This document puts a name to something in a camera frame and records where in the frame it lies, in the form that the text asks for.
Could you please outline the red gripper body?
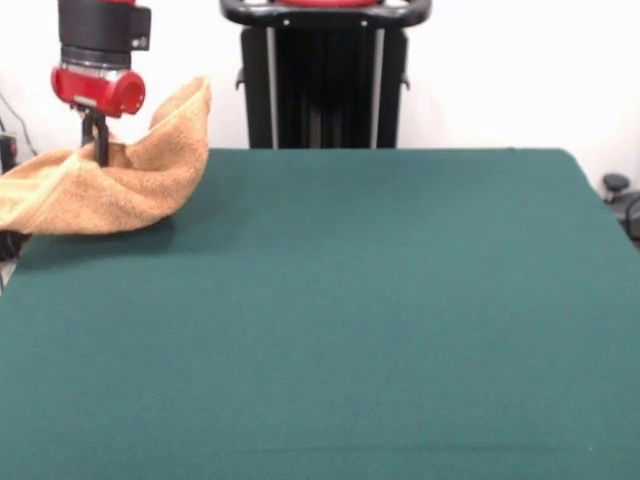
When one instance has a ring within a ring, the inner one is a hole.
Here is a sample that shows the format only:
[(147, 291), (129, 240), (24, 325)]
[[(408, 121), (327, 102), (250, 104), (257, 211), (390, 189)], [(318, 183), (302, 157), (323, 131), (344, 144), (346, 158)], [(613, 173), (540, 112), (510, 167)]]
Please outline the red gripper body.
[(143, 79), (133, 71), (125, 71), (109, 80), (56, 67), (51, 73), (51, 85), (62, 102), (91, 108), (113, 118), (136, 114), (146, 96)]

